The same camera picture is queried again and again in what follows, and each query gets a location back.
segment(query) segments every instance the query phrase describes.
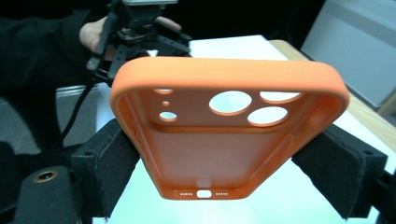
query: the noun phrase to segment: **orange phone case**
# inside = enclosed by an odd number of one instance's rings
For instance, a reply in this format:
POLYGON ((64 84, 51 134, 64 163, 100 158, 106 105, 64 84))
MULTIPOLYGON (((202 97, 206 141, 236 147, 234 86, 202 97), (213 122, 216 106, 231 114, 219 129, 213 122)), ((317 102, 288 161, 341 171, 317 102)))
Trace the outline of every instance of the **orange phone case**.
POLYGON ((129 61, 110 94, 157 190, 172 200, 247 197, 348 101, 324 63, 177 57, 129 61))

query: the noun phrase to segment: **wall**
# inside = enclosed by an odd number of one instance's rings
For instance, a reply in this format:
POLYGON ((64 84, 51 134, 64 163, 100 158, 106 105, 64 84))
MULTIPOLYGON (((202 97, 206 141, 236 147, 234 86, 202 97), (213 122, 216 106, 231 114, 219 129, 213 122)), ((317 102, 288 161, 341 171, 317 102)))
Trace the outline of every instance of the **wall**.
POLYGON ((178 0, 163 15, 193 39, 263 35, 299 49, 324 0, 178 0))
POLYGON ((396 90, 396 1, 327 0, 302 52, 335 67, 379 109, 396 90))

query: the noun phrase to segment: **camera cutout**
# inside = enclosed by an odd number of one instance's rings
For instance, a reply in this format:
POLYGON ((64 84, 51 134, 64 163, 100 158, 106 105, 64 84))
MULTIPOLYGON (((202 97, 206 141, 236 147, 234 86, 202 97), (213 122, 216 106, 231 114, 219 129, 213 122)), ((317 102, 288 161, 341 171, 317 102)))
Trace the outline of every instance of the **camera cutout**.
POLYGON ((177 119, 177 115, 175 113, 166 111, 160 114, 160 119, 166 122, 172 122, 177 119))
POLYGON ((173 90, 169 90, 169 89, 155 89, 156 92, 158 92, 159 94, 169 94, 171 93, 173 90))
POLYGON ((279 106, 268 106, 253 111, 247 120, 250 124, 259 127, 276 125, 288 115, 285 108, 279 106))
POLYGON ((251 103, 251 97, 242 91, 224 91, 214 96, 210 109, 222 116, 232 116, 242 113, 251 103))
POLYGON ((297 98, 300 95, 299 92, 285 92, 285 91, 261 91, 260 97, 263 100, 272 102, 282 102, 297 98))

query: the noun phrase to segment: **black sleeve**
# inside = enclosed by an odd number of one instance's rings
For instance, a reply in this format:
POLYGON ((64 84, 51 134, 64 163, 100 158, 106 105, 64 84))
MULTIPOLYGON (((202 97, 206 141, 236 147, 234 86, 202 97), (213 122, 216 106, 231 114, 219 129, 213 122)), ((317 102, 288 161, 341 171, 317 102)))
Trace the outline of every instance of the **black sleeve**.
POLYGON ((84 84, 90 52, 79 42, 89 11, 59 20, 0 18, 0 95, 84 84))

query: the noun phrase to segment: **black cable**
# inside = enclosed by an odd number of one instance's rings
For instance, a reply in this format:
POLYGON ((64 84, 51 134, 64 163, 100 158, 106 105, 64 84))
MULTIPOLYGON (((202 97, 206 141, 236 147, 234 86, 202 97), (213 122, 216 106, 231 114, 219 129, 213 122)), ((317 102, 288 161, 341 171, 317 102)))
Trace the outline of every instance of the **black cable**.
POLYGON ((70 130, 73 127, 74 122, 76 121, 76 117, 78 115, 78 111, 81 108, 82 103, 84 102, 85 98, 87 97, 88 93, 93 88, 93 84, 89 84, 85 87, 84 91, 82 94, 79 96, 78 101, 76 102, 75 108, 73 110, 73 114, 70 117, 70 120, 67 122, 66 127, 64 128, 64 131, 62 132, 61 136, 59 137, 58 141, 55 142, 55 144, 52 146, 51 150, 54 150, 55 148, 59 147, 61 143, 64 141, 66 136, 69 134, 70 130))

